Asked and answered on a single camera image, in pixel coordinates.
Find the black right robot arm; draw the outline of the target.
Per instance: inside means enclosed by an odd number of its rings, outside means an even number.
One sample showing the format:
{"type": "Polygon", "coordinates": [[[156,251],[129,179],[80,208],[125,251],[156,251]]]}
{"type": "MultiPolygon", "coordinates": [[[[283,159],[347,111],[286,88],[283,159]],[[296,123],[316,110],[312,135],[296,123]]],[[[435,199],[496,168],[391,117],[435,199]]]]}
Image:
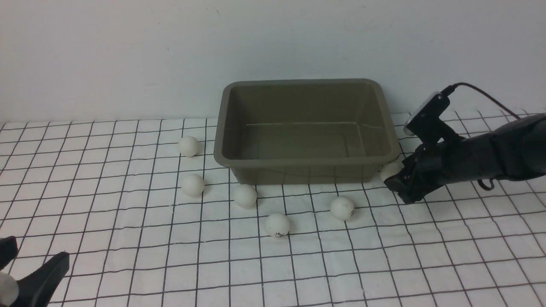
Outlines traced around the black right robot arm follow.
{"type": "Polygon", "coordinates": [[[451,183],[476,181],[486,191],[494,180],[525,181],[545,175],[545,115],[524,117],[480,136],[458,134],[421,144],[385,179],[405,204],[416,203],[451,183]]]}

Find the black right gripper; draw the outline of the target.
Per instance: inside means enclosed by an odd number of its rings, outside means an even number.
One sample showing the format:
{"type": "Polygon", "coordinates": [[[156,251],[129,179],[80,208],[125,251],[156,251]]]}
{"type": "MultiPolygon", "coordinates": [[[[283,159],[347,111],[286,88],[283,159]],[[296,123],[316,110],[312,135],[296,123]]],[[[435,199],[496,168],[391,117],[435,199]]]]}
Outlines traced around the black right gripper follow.
{"type": "Polygon", "coordinates": [[[427,192],[449,183],[493,179],[502,173],[502,163],[490,136],[458,142],[441,142],[433,147],[419,145],[402,161],[405,176],[388,177],[384,184],[404,204],[424,199],[427,192]]]}

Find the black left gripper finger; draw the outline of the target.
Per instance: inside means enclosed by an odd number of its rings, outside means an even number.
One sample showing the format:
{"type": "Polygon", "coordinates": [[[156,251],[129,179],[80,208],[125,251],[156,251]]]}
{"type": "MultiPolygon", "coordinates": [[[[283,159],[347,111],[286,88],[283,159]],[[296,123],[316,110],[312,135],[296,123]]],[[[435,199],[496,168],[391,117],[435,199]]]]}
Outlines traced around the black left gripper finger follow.
{"type": "Polygon", "coordinates": [[[0,270],[4,270],[8,264],[19,254],[19,247],[15,236],[4,237],[0,240],[0,270]]]}
{"type": "Polygon", "coordinates": [[[47,307],[69,268],[69,253],[57,253],[38,270],[17,281],[19,294],[11,306],[47,307]]]}

